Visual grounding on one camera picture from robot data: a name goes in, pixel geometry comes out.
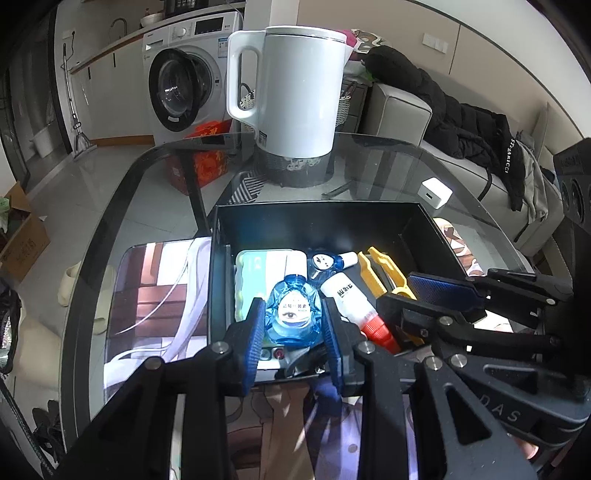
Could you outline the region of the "person's left hand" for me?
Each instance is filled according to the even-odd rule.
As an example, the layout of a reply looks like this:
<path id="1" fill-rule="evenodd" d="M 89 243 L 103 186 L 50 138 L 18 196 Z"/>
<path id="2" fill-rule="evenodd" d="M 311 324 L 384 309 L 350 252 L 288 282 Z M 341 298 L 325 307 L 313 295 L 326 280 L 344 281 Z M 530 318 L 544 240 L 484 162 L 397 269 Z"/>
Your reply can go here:
<path id="1" fill-rule="evenodd" d="M 533 459 L 539 452 L 539 446 L 513 436 L 513 440 L 520 448 L 527 460 Z"/>

